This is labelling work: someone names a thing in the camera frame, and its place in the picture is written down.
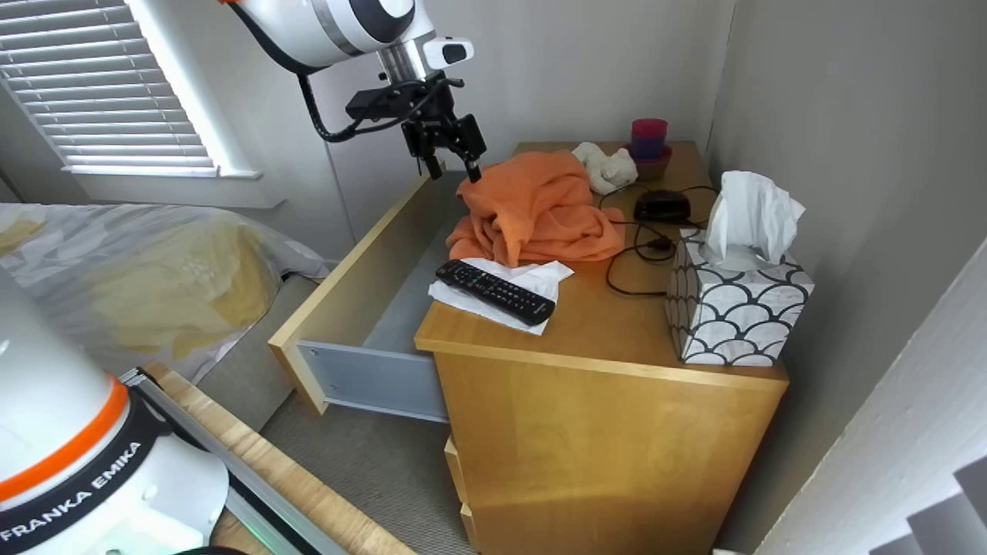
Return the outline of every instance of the window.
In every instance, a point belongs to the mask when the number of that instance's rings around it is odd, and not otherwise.
[[[2,0],[0,70],[67,173],[249,175],[145,4]]]

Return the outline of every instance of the window blind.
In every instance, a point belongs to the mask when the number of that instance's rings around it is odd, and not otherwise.
[[[216,175],[122,0],[2,0],[0,70],[67,173]]]

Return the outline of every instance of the bed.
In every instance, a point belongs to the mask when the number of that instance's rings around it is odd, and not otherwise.
[[[259,427],[291,395],[265,340],[327,259],[227,211],[0,204],[0,271],[108,373],[167,363]]]

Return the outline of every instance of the black object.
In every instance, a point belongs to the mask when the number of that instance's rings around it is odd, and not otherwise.
[[[487,273],[475,264],[466,264],[462,259],[449,259],[444,264],[439,264],[434,271],[439,279],[472,293],[475,299],[497,305],[500,310],[524,319],[526,328],[536,328],[543,319],[550,319],[550,313],[554,310],[554,301],[550,301],[547,297],[536,297],[524,288],[515,288],[497,273]]]
[[[692,205],[681,192],[644,192],[634,199],[634,221],[688,224]]]

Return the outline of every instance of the bedspread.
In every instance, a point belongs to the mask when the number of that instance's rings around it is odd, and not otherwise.
[[[0,204],[0,268],[98,367],[169,363],[202,380],[283,273],[320,277],[327,262],[227,211]]]

